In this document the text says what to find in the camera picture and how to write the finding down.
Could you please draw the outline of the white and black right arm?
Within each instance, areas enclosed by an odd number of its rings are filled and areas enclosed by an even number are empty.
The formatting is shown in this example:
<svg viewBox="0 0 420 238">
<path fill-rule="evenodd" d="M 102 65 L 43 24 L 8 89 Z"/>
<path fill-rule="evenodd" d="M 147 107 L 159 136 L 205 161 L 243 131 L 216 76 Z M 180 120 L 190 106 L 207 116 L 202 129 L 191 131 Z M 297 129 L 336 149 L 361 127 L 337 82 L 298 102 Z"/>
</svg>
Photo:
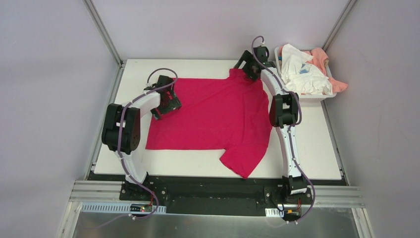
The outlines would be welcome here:
<svg viewBox="0 0 420 238">
<path fill-rule="evenodd" d="M 301 107 L 296 93 L 286 88 L 285 83 L 275 72 L 276 66 L 268 61 L 268 48 L 254 47 L 245 50 L 234 68 L 242 69 L 248 79 L 261 79 L 269 89 L 272 99 L 269 120 L 279 137 L 284 175 L 280 190 L 282 199 L 294 203 L 307 192 L 308 181 L 302 172 L 296 142 L 296 126 L 301 122 Z"/>
</svg>

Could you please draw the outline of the magenta t shirt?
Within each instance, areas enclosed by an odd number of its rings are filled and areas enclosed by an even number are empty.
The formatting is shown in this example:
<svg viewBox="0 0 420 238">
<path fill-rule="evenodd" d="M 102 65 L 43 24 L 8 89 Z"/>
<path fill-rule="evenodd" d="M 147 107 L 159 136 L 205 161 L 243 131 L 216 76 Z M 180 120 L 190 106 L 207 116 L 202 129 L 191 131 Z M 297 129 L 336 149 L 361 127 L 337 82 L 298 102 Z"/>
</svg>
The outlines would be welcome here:
<svg viewBox="0 0 420 238">
<path fill-rule="evenodd" d="M 248 178 L 263 159 L 270 139 L 268 96 L 261 80 L 241 69 L 226 79 L 180 78 L 181 108 L 153 119 L 148 150 L 224 150 L 220 161 Z"/>
</svg>

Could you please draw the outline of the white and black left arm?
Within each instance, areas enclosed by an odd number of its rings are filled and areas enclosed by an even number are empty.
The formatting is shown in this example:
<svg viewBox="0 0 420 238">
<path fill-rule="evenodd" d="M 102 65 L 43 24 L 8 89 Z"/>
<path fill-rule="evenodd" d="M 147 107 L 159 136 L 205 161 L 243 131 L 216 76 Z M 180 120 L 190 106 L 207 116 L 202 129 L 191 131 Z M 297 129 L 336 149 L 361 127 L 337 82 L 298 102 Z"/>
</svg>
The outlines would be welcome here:
<svg viewBox="0 0 420 238">
<path fill-rule="evenodd" d="M 160 75 L 156 83 L 147 86 L 143 93 L 121 105 L 107 106 L 101 141 L 120 161 L 127 183 L 134 184 L 132 194 L 138 200 L 150 197 L 151 187 L 144 183 L 148 175 L 142 163 L 145 146 L 141 145 L 141 119 L 150 113 L 156 120 L 181 108 L 175 94 L 177 78 Z"/>
</svg>

